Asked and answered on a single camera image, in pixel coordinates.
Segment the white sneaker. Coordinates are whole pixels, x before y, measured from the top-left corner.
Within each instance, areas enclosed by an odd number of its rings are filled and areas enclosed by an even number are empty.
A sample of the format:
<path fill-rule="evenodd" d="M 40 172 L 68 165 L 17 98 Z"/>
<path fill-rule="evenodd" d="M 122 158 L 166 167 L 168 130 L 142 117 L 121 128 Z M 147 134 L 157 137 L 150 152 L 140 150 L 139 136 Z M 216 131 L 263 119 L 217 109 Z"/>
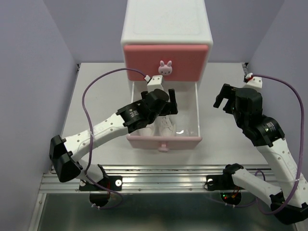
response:
<path fill-rule="evenodd" d="M 176 136 L 176 124 L 170 115 L 160 116 L 158 118 L 158 134 L 162 137 Z"/>
<path fill-rule="evenodd" d="M 139 129 L 140 136 L 154 136 L 156 131 L 155 123 L 147 125 L 145 128 Z"/>

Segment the light pink drawer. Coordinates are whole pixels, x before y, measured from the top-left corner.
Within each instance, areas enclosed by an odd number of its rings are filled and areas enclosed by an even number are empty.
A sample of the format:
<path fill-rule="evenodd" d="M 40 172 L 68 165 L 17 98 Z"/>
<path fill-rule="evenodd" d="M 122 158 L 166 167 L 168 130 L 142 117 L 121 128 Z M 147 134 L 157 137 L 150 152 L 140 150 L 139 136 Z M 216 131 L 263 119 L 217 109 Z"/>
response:
<path fill-rule="evenodd" d="M 155 134 L 142 136 L 137 130 L 127 135 L 133 148 L 153 149 L 160 152 L 170 150 L 191 150 L 202 140 L 200 133 L 198 87 L 196 82 L 164 82 L 164 90 L 174 89 L 178 113 L 169 118 L 176 125 L 174 136 L 163 137 L 159 134 L 159 119 L 153 123 Z"/>

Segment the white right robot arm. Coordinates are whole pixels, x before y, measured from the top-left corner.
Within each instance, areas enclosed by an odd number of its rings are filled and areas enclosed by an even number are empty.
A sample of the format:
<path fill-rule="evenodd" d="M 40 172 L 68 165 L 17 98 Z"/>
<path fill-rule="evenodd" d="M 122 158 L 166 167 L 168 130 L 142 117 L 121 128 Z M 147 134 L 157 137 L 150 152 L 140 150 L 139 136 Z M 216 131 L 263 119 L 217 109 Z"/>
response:
<path fill-rule="evenodd" d="M 221 175 L 207 177 L 209 191 L 245 189 L 266 203 L 275 217 L 289 225 L 308 217 L 308 182 L 289 152 L 285 134 L 279 123 L 263 114 L 262 95 L 252 88 L 237 88 L 224 84 L 214 107 L 223 108 L 234 117 L 243 134 L 263 155 L 274 173 L 278 186 L 249 173 L 242 165 L 226 165 Z"/>

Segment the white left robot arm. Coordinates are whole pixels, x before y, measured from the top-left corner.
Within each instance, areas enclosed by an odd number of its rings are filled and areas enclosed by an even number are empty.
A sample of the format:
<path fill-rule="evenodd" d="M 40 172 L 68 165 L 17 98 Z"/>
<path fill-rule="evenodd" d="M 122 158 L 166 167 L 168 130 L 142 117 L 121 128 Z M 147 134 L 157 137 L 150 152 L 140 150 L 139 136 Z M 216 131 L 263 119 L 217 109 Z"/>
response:
<path fill-rule="evenodd" d="M 141 99 L 128 104 L 113 113 L 103 122 L 88 130 L 66 138 L 56 135 L 51 138 L 49 158 L 58 180 L 68 182 L 80 179 L 89 182 L 95 189 L 101 190 L 107 185 L 103 168 L 91 161 L 84 161 L 83 156 L 92 156 L 92 151 L 117 138 L 133 133 L 152 124 L 159 116 L 178 113 L 174 89 L 155 89 L 144 91 Z"/>

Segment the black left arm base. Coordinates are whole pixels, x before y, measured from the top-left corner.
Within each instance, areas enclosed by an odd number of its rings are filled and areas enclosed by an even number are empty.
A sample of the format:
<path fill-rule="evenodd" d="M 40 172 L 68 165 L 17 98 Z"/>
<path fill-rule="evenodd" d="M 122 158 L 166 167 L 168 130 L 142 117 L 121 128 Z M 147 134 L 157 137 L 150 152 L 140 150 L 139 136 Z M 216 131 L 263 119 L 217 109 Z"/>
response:
<path fill-rule="evenodd" d="M 105 188 L 118 192 L 122 190 L 122 179 L 122 176 L 107 176 L 100 180 L 98 184 Z M 87 181 L 80 181 L 79 190 L 82 192 L 103 191 L 103 189 L 101 189 L 100 187 Z"/>

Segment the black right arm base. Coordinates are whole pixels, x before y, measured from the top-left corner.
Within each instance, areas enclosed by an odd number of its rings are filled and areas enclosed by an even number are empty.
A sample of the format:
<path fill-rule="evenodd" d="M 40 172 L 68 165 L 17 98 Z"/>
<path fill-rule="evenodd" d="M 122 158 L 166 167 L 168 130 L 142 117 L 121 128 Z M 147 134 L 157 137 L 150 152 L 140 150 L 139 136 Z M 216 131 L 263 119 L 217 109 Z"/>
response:
<path fill-rule="evenodd" d="M 221 175 L 207 175 L 206 181 L 203 184 L 203 188 L 207 191 L 217 191 L 217 190 L 234 190 L 238 188 L 238 185 L 234 184 L 233 181 L 234 174 L 223 173 Z"/>

